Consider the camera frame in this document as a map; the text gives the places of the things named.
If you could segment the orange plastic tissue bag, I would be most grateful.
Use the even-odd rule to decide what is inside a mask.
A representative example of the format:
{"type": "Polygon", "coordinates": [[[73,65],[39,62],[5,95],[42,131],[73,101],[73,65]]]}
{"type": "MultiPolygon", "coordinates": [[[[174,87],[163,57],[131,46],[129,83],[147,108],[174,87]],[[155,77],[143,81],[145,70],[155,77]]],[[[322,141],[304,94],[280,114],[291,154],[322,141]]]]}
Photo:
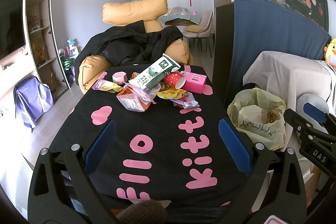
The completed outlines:
{"type": "Polygon", "coordinates": [[[118,101],[126,110],[145,112],[151,104],[155,104],[154,97],[146,91],[126,83],[117,94],[118,101]]]}

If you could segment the purple chip packet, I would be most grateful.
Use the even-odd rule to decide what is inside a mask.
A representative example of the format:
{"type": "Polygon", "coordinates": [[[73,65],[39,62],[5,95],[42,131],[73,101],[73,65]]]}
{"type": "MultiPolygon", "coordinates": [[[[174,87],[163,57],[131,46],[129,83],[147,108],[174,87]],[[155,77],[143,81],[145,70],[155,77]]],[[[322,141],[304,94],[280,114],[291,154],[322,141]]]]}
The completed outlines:
{"type": "Polygon", "coordinates": [[[92,86],[92,89],[109,93],[117,93],[122,91],[122,87],[120,85],[115,84],[111,81],[107,81],[105,79],[97,80],[95,84],[92,86]]]}

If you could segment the pink cartoon snack packet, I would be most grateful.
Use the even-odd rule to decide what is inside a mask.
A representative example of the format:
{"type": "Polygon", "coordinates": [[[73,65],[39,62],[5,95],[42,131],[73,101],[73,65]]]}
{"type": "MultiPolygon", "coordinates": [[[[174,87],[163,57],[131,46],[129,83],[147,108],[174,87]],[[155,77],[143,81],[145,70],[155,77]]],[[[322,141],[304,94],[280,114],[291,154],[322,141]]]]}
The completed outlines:
{"type": "Polygon", "coordinates": [[[179,106],[184,109],[199,107],[199,103],[195,100],[192,93],[187,93],[183,98],[171,100],[174,106],[179,106]]]}

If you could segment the green white milk carton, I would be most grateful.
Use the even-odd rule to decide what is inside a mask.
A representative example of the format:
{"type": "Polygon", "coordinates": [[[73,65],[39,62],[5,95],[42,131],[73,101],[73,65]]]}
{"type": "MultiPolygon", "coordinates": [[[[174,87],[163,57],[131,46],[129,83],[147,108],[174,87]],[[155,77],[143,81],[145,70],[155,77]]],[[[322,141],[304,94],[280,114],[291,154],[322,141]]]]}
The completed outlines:
{"type": "Polygon", "coordinates": [[[129,80],[129,83],[148,92],[166,76],[180,68],[181,66],[170,56],[163,54],[162,57],[142,71],[134,79],[129,80]]]}

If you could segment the yellow snack wrapper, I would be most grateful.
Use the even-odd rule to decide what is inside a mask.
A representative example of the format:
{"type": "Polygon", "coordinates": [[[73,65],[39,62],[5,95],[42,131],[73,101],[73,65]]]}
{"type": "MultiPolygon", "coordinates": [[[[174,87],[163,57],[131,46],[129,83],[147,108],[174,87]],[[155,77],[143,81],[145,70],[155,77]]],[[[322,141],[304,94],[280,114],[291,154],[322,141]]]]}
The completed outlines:
{"type": "Polygon", "coordinates": [[[189,92],[183,89],[167,89],[155,92],[155,94],[164,100],[179,100],[189,94],[189,92]]]}

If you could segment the red paper cup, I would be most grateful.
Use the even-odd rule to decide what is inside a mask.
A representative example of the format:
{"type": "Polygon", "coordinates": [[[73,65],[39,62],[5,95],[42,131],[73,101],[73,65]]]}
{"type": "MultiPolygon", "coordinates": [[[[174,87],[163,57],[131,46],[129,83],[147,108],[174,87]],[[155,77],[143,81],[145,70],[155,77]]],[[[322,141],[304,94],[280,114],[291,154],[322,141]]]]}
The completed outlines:
{"type": "Polygon", "coordinates": [[[185,77],[179,71],[171,72],[163,80],[175,89],[181,89],[186,82],[185,77]]]}

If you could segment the white cloth covered seat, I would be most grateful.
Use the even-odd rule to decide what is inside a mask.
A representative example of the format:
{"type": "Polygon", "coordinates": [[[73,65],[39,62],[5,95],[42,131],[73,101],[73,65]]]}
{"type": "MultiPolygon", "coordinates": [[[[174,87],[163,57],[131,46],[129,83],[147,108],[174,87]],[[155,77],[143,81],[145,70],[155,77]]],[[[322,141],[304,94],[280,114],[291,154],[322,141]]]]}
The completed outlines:
{"type": "Polygon", "coordinates": [[[319,110],[335,115],[335,68],[325,61],[263,51],[248,68],[243,83],[255,83],[282,98],[288,108],[322,132],[327,131],[303,112],[303,105],[309,102],[319,110]]]}

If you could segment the black Hello Kitty tablecloth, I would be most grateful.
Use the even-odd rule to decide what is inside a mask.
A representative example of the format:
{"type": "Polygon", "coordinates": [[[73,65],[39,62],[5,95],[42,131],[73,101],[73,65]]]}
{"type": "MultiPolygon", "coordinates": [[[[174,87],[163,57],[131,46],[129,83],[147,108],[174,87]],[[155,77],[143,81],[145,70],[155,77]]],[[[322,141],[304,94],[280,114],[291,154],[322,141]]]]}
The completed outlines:
{"type": "Polygon", "coordinates": [[[145,112],[126,110],[116,94],[89,90],[50,145],[61,152],[83,145],[113,120],[116,135],[97,170],[96,190],[126,200],[169,200],[217,207],[230,202],[247,177],[219,135],[227,112],[212,83],[194,94],[199,107],[185,110],[155,98],[145,112]]]}

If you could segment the yellow duck plush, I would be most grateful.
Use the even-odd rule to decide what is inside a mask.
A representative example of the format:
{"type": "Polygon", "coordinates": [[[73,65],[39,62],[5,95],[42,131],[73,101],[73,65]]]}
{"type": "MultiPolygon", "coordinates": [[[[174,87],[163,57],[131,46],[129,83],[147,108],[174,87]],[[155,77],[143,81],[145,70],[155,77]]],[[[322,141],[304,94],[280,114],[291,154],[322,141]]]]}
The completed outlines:
{"type": "Polygon", "coordinates": [[[323,51],[326,63],[336,68],[336,38],[324,46],[323,51]]]}

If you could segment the purple covered object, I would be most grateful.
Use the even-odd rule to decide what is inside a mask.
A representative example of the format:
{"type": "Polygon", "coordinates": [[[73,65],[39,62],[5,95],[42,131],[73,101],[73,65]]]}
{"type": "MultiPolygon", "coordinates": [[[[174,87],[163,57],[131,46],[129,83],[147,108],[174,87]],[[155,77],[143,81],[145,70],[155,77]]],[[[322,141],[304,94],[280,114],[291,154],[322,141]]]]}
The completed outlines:
{"type": "Polygon", "coordinates": [[[20,118],[30,129],[34,129],[37,126],[37,120],[54,106],[49,86],[41,83],[35,76],[17,83],[13,96],[15,118],[20,118]]]}

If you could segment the black jacket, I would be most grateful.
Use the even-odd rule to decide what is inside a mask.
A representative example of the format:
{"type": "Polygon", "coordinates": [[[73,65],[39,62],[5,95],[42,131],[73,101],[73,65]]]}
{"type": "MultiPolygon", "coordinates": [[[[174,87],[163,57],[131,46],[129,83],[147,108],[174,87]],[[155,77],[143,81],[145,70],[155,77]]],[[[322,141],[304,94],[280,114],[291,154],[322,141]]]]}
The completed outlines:
{"type": "Polygon", "coordinates": [[[75,60],[75,82],[79,82],[80,65],[88,56],[103,56],[114,67],[151,64],[162,57],[171,43],[181,38],[182,33],[175,26],[147,33],[142,20],[108,28],[90,38],[79,53],[75,60]]]}

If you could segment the black television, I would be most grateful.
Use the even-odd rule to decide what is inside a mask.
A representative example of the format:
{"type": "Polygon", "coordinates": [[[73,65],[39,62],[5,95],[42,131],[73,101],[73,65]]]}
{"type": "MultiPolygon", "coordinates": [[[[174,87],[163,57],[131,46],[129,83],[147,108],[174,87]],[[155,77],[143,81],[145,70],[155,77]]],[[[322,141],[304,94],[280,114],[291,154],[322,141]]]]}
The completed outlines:
{"type": "Polygon", "coordinates": [[[25,45],[22,23],[23,0],[0,0],[0,57],[25,45]]]}

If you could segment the beige dining chair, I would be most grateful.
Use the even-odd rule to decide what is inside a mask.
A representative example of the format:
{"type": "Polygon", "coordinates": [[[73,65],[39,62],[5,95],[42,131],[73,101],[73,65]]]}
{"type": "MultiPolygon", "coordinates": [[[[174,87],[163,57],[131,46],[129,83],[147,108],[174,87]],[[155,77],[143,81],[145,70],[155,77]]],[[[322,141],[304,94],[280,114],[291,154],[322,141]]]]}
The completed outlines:
{"type": "Polygon", "coordinates": [[[202,40],[206,39],[206,49],[209,45],[209,37],[211,34],[211,25],[213,21],[213,12],[206,11],[201,17],[201,21],[198,25],[189,25],[187,26],[182,34],[184,38],[187,38],[187,43],[189,44],[190,39],[197,39],[197,46],[200,46],[201,51],[203,50],[202,40]]]}

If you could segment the orange sofa chair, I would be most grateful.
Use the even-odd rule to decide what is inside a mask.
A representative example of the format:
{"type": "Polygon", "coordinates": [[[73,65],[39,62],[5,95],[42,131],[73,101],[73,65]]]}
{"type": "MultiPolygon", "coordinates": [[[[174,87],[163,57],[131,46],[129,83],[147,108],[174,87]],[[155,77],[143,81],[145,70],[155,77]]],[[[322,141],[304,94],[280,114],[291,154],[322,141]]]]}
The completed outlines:
{"type": "Polygon", "coordinates": [[[81,92],[86,93],[109,67],[152,64],[163,54],[180,65],[193,65],[180,30],[163,27],[158,20],[167,12],[167,0],[104,4],[102,19],[111,27],[90,38],[75,61],[81,92]]]}

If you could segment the wooden shelf unit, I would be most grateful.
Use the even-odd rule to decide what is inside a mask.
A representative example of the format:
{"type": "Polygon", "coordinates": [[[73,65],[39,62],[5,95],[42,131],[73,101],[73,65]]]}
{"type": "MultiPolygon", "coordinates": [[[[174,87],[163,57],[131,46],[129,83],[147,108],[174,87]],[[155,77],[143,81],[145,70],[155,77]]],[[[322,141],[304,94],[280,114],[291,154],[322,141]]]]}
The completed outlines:
{"type": "Polygon", "coordinates": [[[49,86],[54,100],[69,88],[54,34],[51,0],[23,0],[26,46],[40,82],[49,86]]]}

